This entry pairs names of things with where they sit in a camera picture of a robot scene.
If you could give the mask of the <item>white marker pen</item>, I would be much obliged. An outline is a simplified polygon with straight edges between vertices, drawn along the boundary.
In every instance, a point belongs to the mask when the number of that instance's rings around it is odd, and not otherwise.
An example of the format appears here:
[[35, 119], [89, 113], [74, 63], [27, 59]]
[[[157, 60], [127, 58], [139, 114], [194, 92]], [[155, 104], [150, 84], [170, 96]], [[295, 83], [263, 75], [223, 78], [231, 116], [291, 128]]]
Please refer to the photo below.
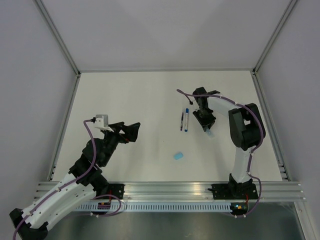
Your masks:
[[189, 112], [186, 111], [184, 115], [184, 131], [188, 132], [188, 129], [189, 129]]

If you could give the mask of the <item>light blue highlighter pen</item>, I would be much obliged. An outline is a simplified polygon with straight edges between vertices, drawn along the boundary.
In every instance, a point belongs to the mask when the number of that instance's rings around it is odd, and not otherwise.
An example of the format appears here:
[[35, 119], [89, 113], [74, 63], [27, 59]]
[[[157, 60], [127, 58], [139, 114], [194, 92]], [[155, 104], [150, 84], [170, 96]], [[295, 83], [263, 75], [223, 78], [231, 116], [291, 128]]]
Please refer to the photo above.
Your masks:
[[213, 134], [213, 132], [207, 128], [205, 133], [207, 134], [207, 136], [210, 138], [210, 139], [213, 139], [215, 137], [215, 135]]

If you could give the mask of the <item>purple gel pen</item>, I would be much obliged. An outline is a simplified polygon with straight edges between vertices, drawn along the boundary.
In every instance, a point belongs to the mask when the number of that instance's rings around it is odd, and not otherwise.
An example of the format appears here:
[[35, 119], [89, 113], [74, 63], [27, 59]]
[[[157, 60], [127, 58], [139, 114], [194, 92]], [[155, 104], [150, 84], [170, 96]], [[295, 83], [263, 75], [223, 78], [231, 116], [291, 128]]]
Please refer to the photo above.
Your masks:
[[184, 129], [184, 112], [181, 113], [179, 129], [180, 129], [180, 131], [183, 131], [183, 129]]

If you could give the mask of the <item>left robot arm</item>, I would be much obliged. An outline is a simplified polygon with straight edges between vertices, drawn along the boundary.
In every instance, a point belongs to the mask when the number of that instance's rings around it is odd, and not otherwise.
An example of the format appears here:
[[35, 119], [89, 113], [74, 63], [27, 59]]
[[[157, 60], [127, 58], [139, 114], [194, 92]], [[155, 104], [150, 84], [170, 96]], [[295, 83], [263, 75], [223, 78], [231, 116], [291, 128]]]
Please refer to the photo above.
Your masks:
[[84, 120], [84, 126], [93, 123], [103, 133], [103, 138], [94, 138], [89, 130], [89, 141], [80, 158], [68, 173], [51, 190], [30, 206], [13, 209], [9, 216], [14, 226], [13, 239], [43, 240], [48, 232], [70, 212], [92, 199], [120, 197], [113, 192], [110, 183], [102, 174], [119, 144], [134, 143], [139, 134], [139, 122], [125, 125], [124, 122], [98, 126], [100, 119]]

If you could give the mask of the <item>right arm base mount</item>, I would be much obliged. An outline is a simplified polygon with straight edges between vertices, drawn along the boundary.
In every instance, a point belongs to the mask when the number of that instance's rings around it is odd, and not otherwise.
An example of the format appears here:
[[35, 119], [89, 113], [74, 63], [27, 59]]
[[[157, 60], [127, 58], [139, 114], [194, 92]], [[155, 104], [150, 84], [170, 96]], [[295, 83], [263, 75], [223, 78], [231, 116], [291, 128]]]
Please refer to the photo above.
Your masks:
[[214, 183], [207, 189], [212, 193], [214, 200], [257, 200], [258, 191], [253, 179], [237, 182], [229, 174], [228, 183]]

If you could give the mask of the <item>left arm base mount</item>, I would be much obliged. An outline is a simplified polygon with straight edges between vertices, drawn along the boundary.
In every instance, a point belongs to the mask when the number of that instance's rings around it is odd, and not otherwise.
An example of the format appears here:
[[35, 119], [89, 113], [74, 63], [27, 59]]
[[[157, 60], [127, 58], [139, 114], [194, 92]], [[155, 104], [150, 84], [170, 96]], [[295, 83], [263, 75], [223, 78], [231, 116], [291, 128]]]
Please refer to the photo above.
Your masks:
[[113, 195], [122, 200], [125, 193], [125, 186], [126, 185], [123, 183], [108, 183], [98, 187], [96, 190], [95, 199], [112, 200], [113, 198], [107, 195]]

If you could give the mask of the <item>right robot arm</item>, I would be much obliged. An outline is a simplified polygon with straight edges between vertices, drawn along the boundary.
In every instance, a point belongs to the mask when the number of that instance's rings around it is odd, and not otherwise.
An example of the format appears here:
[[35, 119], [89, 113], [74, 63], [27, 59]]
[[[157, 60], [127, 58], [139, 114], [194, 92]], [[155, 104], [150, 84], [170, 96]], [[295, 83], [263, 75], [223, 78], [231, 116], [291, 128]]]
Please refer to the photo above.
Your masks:
[[252, 182], [250, 167], [253, 153], [266, 136], [258, 106], [237, 103], [217, 90], [207, 92], [204, 87], [195, 89], [192, 95], [198, 105], [192, 114], [204, 132], [209, 132], [216, 122], [214, 112], [228, 118], [230, 138], [235, 145], [235, 160], [227, 191], [232, 198], [238, 199], [246, 193], [244, 184]]

